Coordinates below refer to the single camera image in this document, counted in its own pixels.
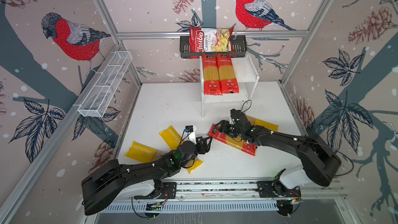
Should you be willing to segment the red spaghetti bag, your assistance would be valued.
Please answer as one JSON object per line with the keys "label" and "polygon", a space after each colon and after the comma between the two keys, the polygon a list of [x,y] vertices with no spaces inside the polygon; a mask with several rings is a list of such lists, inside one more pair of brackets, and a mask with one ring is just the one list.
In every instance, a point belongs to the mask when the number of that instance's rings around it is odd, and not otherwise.
{"label": "red spaghetti bag", "polygon": [[222,94],[239,93],[239,86],[236,79],[232,59],[226,54],[217,54],[217,65]]}
{"label": "red spaghetti bag", "polygon": [[[208,133],[208,136],[211,136],[213,139],[215,139],[214,138],[214,126],[215,126],[215,124],[213,124],[211,126],[211,129],[210,129],[210,131]],[[255,145],[249,144],[247,141],[244,141],[242,139],[236,140],[236,139],[233,139],[233,138],[231,138],[231,137],[226,135],[226,137],[224,139],[215,139],[215,140],[217,140],[217,141],[219,141],[221,143],[224,143],[224,144],[226,144],[226,145],[228,145],[230,147],[233,147],[233,148],[235,148],[235,149],[237,149],[237,150],[239,150],[241,152],[249,154],[251,156],[255,156],[256,155],[257,147]]]}
{"label": "red spaghetti bag", "polygon": [[219,79],[217,57],[212,55],[203,55],[203,77],[205,95],[222,95],[221,83]]}

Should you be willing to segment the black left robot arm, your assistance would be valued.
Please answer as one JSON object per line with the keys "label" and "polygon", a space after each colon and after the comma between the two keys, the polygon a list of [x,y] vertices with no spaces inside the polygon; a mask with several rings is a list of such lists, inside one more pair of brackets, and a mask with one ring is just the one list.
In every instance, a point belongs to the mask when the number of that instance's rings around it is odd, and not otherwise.
{"label": "black left robot arm", "polygon": [[106,162],[82,183],[85,215],[94,215],[107,208],[116,196],[126,187],[153,180],[161,185],[161,180],[172,177],[182,168],[190,168],[198,155],[210,151],[212,137],[197,137],[196,142],[185,141],[175,150],[162,155],[153,162],[141,164],[120,164],[117,159]]}

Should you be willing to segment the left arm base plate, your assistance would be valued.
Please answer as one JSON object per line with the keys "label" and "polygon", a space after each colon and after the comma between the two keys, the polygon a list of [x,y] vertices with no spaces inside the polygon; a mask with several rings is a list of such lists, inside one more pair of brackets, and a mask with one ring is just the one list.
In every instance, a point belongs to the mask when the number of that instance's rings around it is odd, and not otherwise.
{"label": "left arm base plate", "polygon": [[177,192],[177,183],[175,182],[161,182],[159,180],[155,181],[154,190],[148,195],[144,196],[134,196],[134,200],[168,200],[175,199]]}

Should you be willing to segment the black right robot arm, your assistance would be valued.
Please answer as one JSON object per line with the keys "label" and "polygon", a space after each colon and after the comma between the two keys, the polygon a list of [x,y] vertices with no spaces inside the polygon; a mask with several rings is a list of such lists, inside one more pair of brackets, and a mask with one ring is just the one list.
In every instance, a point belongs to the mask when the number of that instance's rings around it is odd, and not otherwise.
{"label": "black right robot arm", "polygon": [[230,119],[215,124],[215,129],[230,138],[240,137],[251,145],[274,148],[300,159],[299,166],[283,169],[274,178],[274,191],[278,195],[282,190],[291,190],[307,183],[327,187],[342,164],[336,151],[321,137],[295,136],[253,125],[241,110],[232,109]]}

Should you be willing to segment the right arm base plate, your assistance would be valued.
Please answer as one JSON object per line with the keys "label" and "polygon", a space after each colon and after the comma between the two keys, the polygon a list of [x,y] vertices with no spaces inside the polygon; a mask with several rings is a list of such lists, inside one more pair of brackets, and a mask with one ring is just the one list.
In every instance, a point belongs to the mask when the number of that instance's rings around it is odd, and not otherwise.
{"label": "right arm base plate", "polygon": [[280,181],[280,177],[286,169],[281,170],[272,180],[257,181],[257,190],[260,198],[301,198],[301,190],[299,186],[288,189]]}

